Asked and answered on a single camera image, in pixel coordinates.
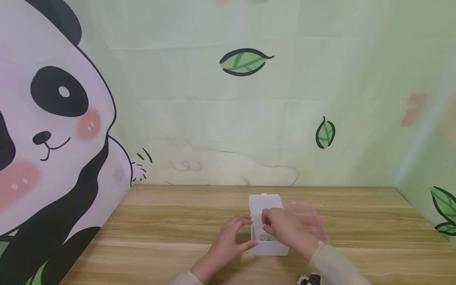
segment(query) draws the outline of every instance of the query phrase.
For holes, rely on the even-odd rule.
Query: beige sleeve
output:
[[[179,276],[171,283],[171,285],[204,285],[198,278],[193,275],[190,271],[182,272]]]
[[[321,285],[370,285],[353,263],[329,244],[319,243],[309,267],[321,277]]]

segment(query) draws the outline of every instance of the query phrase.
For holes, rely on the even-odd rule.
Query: hand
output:
[[[237,215],[228,220],[220,228],[209,251],[195,263],[190,271],[202,283],[207,284],[217,271],[236,256],[258,244],[253,240],[243,244],[236,243],[236,235],[241,227],[252,223],[252,218],[248,215]]]
[[[318,240],[302,227],[295,215],[284,209],[264,209],[261,221],[265,232],[307,260],[310,260],[318,249]]]

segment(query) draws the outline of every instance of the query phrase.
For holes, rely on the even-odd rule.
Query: white plastic box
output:
[[[250,215],[252,217],[253,224],[250,227],[252,234],[252,240],[258,241],[258,245],[253,248],[253,255],[255,256],[287,256],[289,248],[272,236],[269,236],[263,230],[263,223],[261,222],[261,213],[263,209],[270,208],[283,208],[282,201],[278,194],[260,194],[250,195]],[[261,236],[267,236],[269,241],[262,241]]]

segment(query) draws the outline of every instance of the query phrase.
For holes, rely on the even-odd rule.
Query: panda eye patch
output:
[[[48,113],[63,117],[79,117],[88,108],[84,87],[65,70],[46,66],[32,79],[30,92],[35,103]]]
[[[5,120],[0,112],[0,171],[5,169],[13,161],[16,148],[6,129]]]

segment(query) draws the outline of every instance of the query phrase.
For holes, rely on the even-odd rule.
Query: coin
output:
[[[269,236],[267,233],[262,234],[259,239],[263,242],[268,242],[271,240],[271,236]]]

